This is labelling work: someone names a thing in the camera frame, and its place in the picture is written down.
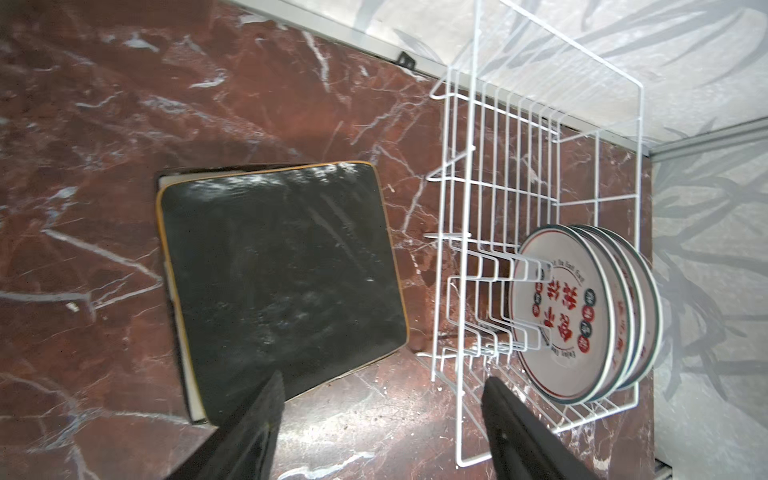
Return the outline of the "black square plate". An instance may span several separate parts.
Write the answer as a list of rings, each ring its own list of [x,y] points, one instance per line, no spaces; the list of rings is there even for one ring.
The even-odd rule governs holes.
[[[178,291],[176,288],[173,267],[171,263],[170,250],[168,246],[168,238],[166,234],[166,227],[164,224],[164,216],[162,211],[162,197],[164,192],[172,185],[195,181],[208,177],[209,174],[205,172],[174,172],[172,174],[161,175],[158,178],[158,192],[155,197],[155,214],[157,218],[157,226],[159,231],[160,246],[163,256],[163,267],[166,279],[166,288],[168,292],[168,298],[172,313],[174,315],[174,328],[176,334],[176,343],[179,356],[179,365],[182,378],[182,385],[184,387],[185,401],[190,417],[190,421],[193,424],[206,424],[209,422],[205,408],[202,402],[202,397],[197,385],[193,362],[191,360],[190,349],[188,345],[188,337],[184,325],[184,319],[181,312]]]
[[[407,344],[372,164],[205,173],[170,186],[161,205],[208,424],[275,371],[291,399]]]

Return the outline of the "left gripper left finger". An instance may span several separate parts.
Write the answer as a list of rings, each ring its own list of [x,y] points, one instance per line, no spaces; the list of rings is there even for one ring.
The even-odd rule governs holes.
[[[285,405],[282,374],[273,372],[170,479],[267,479]]]

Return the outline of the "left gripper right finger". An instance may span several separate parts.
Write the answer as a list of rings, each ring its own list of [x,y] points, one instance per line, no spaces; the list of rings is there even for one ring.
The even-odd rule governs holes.
[[[594,479],[501,379],[484,384],[481,409],[499,479]]]

